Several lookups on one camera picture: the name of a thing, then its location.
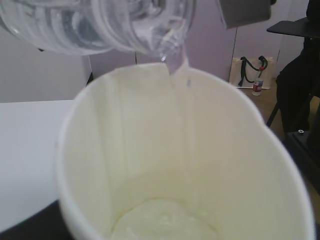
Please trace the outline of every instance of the white wall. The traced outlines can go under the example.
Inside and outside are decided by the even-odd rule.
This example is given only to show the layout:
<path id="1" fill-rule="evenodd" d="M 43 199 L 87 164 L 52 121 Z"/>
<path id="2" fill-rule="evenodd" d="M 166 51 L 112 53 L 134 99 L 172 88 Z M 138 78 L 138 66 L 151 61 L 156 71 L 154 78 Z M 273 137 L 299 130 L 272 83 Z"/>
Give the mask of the white wall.
<path id="1" fill-rule="evenodd" d="M 292 0 L 288 20 L 295 21 L 306 17 L 308 2 L 309 0 Z M 276 75 L 300 54 L 303 49 L 303 42 L 303 37 L 283 36 L 276 65 Z"/>
<path id="2" fill-rule="evenodd" d="M 186 40 L 190 65 L 228 80 L 236 30 L 226 30 L 215 0 L 198 0 L 193 24 Z M 137 53 L 137 62 L 158 62 Z"/>
<path id="3" fill-rule="evenodd" d="M 277 60 L 283 36 L 269 33 L 267 29 L 288 18 L 291 2 L 277 0 L 271 7 L 271 18 L 268 21 L 238 27 L 233 56 L 258 58 L 263 55 Z"/>
<path id="4" fill-rule="evenodd" d="M 40 52 L 0 28 L 0 103 L 73 99 L 90 73 L 88 57 Z"/>
<path id="5" fill-rule="evenodd" d="M 134 52 L 120 52 L 111 50 L 101 54 L 90 56 L 91 69 L 94 78 L 108 73 L 116 68 L 126 67 L 136 64 Z"/>

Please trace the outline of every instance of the floor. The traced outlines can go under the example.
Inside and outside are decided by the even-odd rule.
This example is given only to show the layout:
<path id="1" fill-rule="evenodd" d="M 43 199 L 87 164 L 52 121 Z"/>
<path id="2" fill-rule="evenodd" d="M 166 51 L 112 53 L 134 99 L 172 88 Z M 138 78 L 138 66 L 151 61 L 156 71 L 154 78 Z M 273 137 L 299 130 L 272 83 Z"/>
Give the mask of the floor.
<path id="1" fill-rule="evenodd" d="M 275 104 L 276 104 L 276 91 L 277 91 L 277 85 L 276 81 L 272 81 L 271 89 L 268 90 L 262 90 L 262 93 L 260 96 L 253 96 L 251 89 L 241 89 L 258 107 L 260 110 L 263 118 L 265 121 L 268 120 Z M 311 101 L 310 108 L 310 123 L 313 122 L 313 119 L 316 115 L 316 111 L 318 109 L 320 103 L 320 98 L 314 97 Z M 278 136 L 279 139 L 283 140 L 284 138 L 284 132 L 282 129 L 282 123 L 281 123 L 281 114 L 280 111 L 278 111 L 272 125 L 271 130 L 274 132 L 276 136 Z M 305 184 L 307 186 L 311 203 L 313 206 L 314 214 L 315 214 L 315 220 L 318 224 L 320 224 L 320 195 L 316 192 L 316 190 L 312 187 L 312 185 L 308 182 L 308 180 L 304 177 Z"/>

